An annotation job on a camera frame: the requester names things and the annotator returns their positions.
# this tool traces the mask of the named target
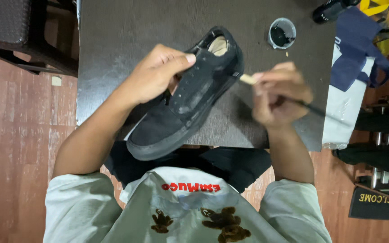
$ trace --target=cup of black paint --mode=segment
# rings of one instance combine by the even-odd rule
[[[268,43],[274,49],[287,49],[295,42],[296,28],[287,18],[276,19],[268,32]]]

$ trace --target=brown bear graphic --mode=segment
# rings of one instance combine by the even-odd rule
[[[203,216],[210,218],[212,221],[204,220],[202,224],[211,229],[222,230],[219,235],[219,243],[237,242],[250,237],[251,233],[248,229],[243,229],[239,224],[241,218],[233,216],[235,207],[225,207],[220,214],[201,207],[200,211]]]
[[[151,229],[155,230],[157,233],[167,233],[169,230],[167,226],[173,223],[173,220],[170,219],[169,215],[165,217],[163,211],[156,209],[155,212],[159,215],[158,217],[153,214],[153,219],[156,225],[152,225]]]

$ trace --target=welcome mat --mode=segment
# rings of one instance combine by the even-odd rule
[[[389,198],[357,186],[353,191],[349,218],[389,220]]]

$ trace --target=dark wooden table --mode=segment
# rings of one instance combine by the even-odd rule
[[[325,0],[83,0],[77,98],[78,124],[130,74],[157,43],[186,50],[215,25],[234,36],[245,58],[245,72],[294,61],[314,91],[313,104],[325,109],[335,25],[317,25],[311,12]],[[271,23],[280,17],[296,26],[288,50],[266,42]],[[201,130],[187,144],[268,147],[267,133],[251,118],[251,87],[237,83],[213,107]],[[133,111],[120,139],[148,109]],[[320,151],[324,119],[309,114],[295,123],[310,151]]]

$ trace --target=black sneaker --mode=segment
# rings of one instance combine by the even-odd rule
[[[213,27],[186,53],[196,63],[182,74],[168,101],[151,108],[127,140],[127,149],[138,160],[154,160],[184,144],[205,122],[214,102],[244,72],[241,49],[224,27]]]

